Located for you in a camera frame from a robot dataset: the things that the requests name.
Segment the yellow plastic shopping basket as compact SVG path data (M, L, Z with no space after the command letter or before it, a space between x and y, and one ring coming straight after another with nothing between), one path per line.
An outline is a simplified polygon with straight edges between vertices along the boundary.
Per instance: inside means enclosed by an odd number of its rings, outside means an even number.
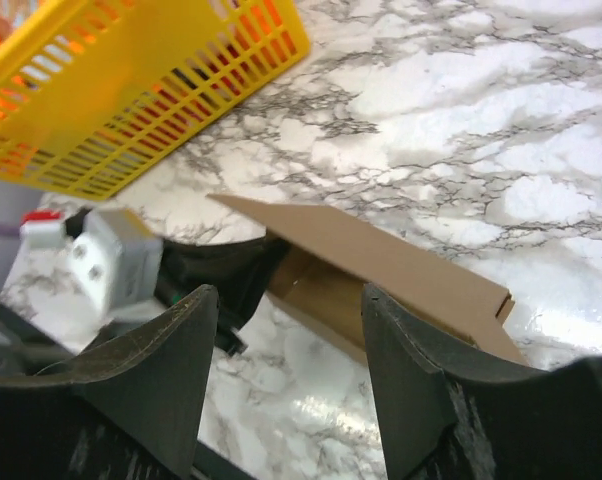
M0 180L109 198L309 50L291 1L0 1Z

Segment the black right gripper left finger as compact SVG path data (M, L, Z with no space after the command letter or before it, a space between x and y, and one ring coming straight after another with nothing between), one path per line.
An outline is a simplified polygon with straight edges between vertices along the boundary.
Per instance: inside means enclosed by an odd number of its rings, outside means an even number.
M189 478L218 303L204 285L36 375L0 373L0 479Z

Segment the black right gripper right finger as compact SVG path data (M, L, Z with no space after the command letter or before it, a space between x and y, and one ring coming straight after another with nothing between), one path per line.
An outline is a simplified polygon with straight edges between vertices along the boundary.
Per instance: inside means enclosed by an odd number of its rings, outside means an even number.
M602 479L602 356L513 363L373 285L362 323L389 478Z

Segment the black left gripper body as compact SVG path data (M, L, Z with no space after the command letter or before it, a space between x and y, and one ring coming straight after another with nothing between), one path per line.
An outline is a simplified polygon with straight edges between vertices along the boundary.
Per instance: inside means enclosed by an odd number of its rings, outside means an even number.
M163 241L155 297L170 307L202 285L219 296L215 346L228 355L240 354L246 344L238 332L254 315L269 283L291 245L263 236L216 245Z

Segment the brown cardboard box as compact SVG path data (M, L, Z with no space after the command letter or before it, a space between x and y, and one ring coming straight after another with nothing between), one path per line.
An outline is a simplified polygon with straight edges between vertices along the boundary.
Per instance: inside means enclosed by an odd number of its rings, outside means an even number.
M507 288L331 206L211 198L290 244L269 299L357 361L366 360L361 295L372 283L465 343L526 362L503 328L514 306Z

